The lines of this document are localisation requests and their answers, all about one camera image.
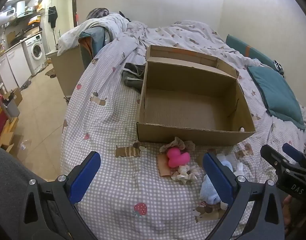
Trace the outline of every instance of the cardboard box on floor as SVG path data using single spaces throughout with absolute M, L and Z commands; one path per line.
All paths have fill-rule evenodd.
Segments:
M 138 140 L 232 146 L 255 133 L 238 72 L 202 53 L 151 46 L 137 120 Z
M 19 88 L 16 88 L 16 89 L 11 90 L 10 92 L 7 92 L 5 95 L 3 95 L 3 97 L 5 99 L 8 99 L 12 92 L 14 92 L 14 101 L 15 101 L 15 104 L 17 106 L 19 106 L 19 104 L 23 100 L 23 97 L 22 97 L 22 94 L 21 94 L 21 91 L 20 91 Z

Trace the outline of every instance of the cardboard box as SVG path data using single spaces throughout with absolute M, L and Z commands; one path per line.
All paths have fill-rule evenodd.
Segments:
M 10 32 L 8 35 L 6 35 L 6 40 L 7 40 L 7 43 L 9 44 L 9 46 L 11 44 L 11 41 L 13 41 L 15 39 L 15 37 L 16 37 L 15 32 Z
M 80 47 L 69 49 L 61 56 L 57 56 L 57 50 L 46 54 L 52 60 L 57 80 L 64 96 L 70 98 L 73 91 L 85 71 Z
M 38 26 L 38 27 L 35 27 L 35 28 L 25 32 L 25 35 L 26 35 L 26 37 L 28 37 L 29 35 L 33 36 L 34 34 L 38 33 L 39 31 L 40 31 L 40 27 Z
M 13 89 L 12 91 L 10 91 L 10 92 L 6 93 L 5 95 L 3 95 L 3 97 L 5 99 L 8 99 L 12 92 L 14 92 L 14 101 L 15 101 L 15 104 L 17 106 L 19 106 L 19 104 L 23 100 L 23 97 L 22 97 L 22 94 L 21 94 L 21 91 L 20 91 L 19 88 Z
M 153 45 L 146 59 L 139 141 L 169 143 L 178 136 L 196 145 L 232 146 L 255 133 L 232 66 L 210 55 Z

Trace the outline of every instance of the pink rubber duck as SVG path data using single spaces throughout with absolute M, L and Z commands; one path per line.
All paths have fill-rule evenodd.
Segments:
M 190 162 L 190 154 L 189 153 L 183 153 L 181 154 L 180 149 L 177 147 L 172 147 L 168 149 L 167 151 L 167 157 L 169 158 L 168 166 L 170 168 L 175 168 L 181 165 L 185 165 Z

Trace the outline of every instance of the washing machine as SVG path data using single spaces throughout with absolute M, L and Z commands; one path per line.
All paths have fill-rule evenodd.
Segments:
M 28 62 L 32 76 L 35 76 L 45 62 L 45 52 L 42 43 L 42 35 L 37 34 L 22 42 L 23 51 Z

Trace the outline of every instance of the teal cushion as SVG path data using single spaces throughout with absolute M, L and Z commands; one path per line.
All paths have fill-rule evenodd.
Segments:
M 305 130 L 301 108 L 285 79 L 267 67 L 248 66 L 247 70 L 261 93 L 267 113 Z

